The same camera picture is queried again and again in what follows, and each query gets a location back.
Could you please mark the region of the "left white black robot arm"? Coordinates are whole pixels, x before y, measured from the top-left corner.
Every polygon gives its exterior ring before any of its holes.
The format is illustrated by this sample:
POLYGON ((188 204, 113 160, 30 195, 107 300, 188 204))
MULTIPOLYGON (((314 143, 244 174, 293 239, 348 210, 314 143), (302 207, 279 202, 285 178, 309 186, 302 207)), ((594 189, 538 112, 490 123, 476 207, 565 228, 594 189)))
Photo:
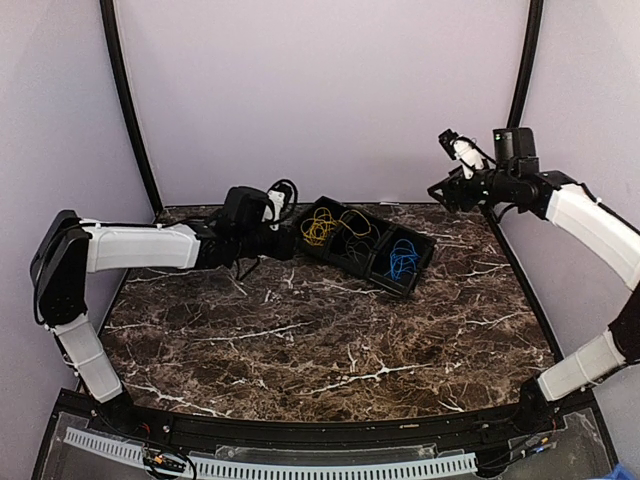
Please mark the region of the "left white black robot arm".
POLYGON ((289 260, 296 239, 286 223, 298 201, 295 184, 276 181, 267 191, 231 188, 210 216, 170 224, 99 222, 60 211, 30 264, 33 314, 51 331, 89 394, 104 404, 101 417, 120 436, 141 427, 140 412, 126 401, 85 301, 91 273, 136 268, 211 270, 242 259, 289 260))

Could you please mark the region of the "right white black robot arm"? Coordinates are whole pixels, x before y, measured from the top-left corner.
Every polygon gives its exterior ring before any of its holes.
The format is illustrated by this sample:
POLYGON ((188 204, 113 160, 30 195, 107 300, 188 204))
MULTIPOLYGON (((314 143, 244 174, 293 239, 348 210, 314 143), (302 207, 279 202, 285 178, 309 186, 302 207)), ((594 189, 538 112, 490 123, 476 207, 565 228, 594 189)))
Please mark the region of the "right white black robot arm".
POLYGON ((639 362, 639 231, 604 205, 588 187, 567 174, 539 166, 533 131, 496 129, 494 153, 450 129, 438 136, 457 166, 429 187, 429 195, 450 212, 505 203, 572 235, 608 265, 631 295, 606 330, 556 365, 526 381, 510 424, 534 432, 554 406, 570 394, 639 362))

